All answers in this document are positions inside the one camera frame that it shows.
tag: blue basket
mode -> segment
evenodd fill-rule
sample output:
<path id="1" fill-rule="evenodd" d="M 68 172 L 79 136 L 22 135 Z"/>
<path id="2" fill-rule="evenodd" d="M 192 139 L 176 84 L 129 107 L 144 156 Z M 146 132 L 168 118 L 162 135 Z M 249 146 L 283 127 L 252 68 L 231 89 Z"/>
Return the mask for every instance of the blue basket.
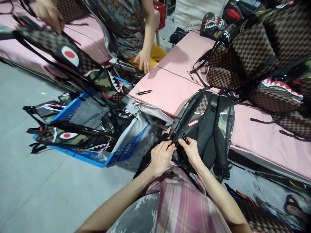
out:
<path id="1" fill-rule="evenodd" d="M 83 93 L 80 95 L 81 98 L 87 99 L 89 98 L 89 95 Z M 75 110 L 80 106 L 82 103 L 82 100 L 79 98 L 74 99 L 64 110 L 62 110 L 59 114 L 57 114 L 51 121 L 59 120 L 64 121 L 69 119 L 69 115 L 73 115 L 75 113 Z M 75 157 L 76 159 L 82 160 L 86 163 L 95 165 L 97 167 L 109 167 L 113 165 L 115 162 L 122 162 L 124 160 L 129 159 L 132 154 L 134 153 L 141 137 L 143 136 L 144 132 L 146 131 L 148 125 L 143 129 L 143 131 L 134 137 L 132 140 L 130 140 L 125 146 L 120 148 L 118 151 L 111 153 L 106 161 L 99 160 L 98 153 L 92 152 L 92 151 L 79 151 L 78 148 L 68 148 L 68 147 L 59 147 L 59 146 L 49 146 L 53 149 L 56 149 L 58 151 L 61 151 L 69 156 Z"/>

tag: gray concrete floor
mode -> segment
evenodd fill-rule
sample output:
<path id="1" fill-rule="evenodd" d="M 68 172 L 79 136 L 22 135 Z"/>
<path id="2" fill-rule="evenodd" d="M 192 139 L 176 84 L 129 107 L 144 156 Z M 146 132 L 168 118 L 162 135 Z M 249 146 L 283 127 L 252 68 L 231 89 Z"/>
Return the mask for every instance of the gray concrete floor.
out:
<path id="1" fill-rule="evenodd" d="M 30 154 L 26 130 L 38 124 L 22 107 L 56 100 L 64 90 L 3 63 L 0 71 L 0 232 L 74 232 L 134 172 L 56 150 Z"/>

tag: thread snips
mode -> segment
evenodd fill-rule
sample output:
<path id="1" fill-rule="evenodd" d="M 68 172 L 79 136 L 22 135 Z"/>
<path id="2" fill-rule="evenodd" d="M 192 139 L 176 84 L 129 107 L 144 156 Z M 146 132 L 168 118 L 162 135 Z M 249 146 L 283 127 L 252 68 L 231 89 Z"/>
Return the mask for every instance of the thread snips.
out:
<path id="1" fill-rule="evenodd" d="M 148 94 L 151 93 L 152 90 L 148 90 L 148 91 L 143 91 L 143 92 L 137 92 L 136 95 L 143 95 L 143 94 Z"/>
<path id="2" fill-rule="evenodd" d="M 187 135 L 186 135 L 185 131 L 183 129 L 181 131 L 182 131 L 183 140 L 189 145 L 190 143 L 188 141 L 188 138 L 187 138 Z"/>

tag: pink table cover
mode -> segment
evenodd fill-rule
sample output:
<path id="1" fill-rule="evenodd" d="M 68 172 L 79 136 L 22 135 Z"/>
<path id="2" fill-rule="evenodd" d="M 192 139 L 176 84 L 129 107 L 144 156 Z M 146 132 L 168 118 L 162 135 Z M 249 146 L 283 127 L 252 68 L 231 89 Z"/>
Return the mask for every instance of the pink table cover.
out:
<path id="1" fill-rule="evenodd" d="M 14 4 L 14 12 L 25 13 L 34 22 L 38 23 L 39 25 L 43 24 L 34 17 L 31 17 L 23 8 L 18 5 L 18 3 Z M 0 6 L 0 12 L 2 13 L 9 12 L 12 8 L 12 5 L 10 5 L 9 3 L 4 3 Z M 14 29 L 17 25 L 17 22 L 12 18 L 11 15 L 0 15 L 0 22 L 11 29 Z M 76 20 L 74 21 L 74 23 L 88 23 L 89 26 L 66 25 L 64 32 L 66 32 L 71 38 L 79 42 L 81 46 L 78 46 L 86 53 L 88 53 L 98 63 L 103 64 L 109 61 L 110 57 L 106 51 L 102 31 L 97 21 L 93 18 L 86 17 L 80 20 Z M 50 55 L 38 49 L 36 50 L 50 61 L 55 62 L 55 60 Z M 18 63 L 26 68 L 35 70 L 42 74 L 49 75 L 52 78 L 54 77 L 53 74 L 62 76 L 51 65 L 49 65 L 43 59 L 22 46 L 18 41 L 14 39 L 0 41 L 0 56 L 15 63 Z"/>
<path id="2" fill-rule="evenodd" d="M 176 117 L 186 101 L 196 90 L 202 88 L 191 80 L 187 71 L 213 44 L 212 40 L 190 32 L 151 70 L 151 74 L 147 74 L 136 85 L 130 95 Z M 135 92 L 138 90 L 153 92 L 137 96 Z M 269 114 L 256 108 L 243 105 L 236 105 L 234 108 L 236 117 L 232 134 L 233 148 L 251 153 L 311 181 L 310 142 L 301 142 L 279 133 L 280 129 L 284 129 L 277 124 L 266 125 L 250 121 L 250 118 L 272 121 Z"/>

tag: plaid shirt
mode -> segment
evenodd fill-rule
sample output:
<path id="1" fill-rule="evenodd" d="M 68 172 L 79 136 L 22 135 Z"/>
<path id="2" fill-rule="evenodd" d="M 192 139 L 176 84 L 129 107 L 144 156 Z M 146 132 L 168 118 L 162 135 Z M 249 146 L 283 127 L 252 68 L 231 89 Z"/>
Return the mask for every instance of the plaid shirt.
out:
<path id="1" fill-rule="evenodd" d="M 155 232 L 231 232 L 222 214 L 206 196 L 198 176 L 175 163 L 154 181 L 146 194 L 160 192 Z"/>

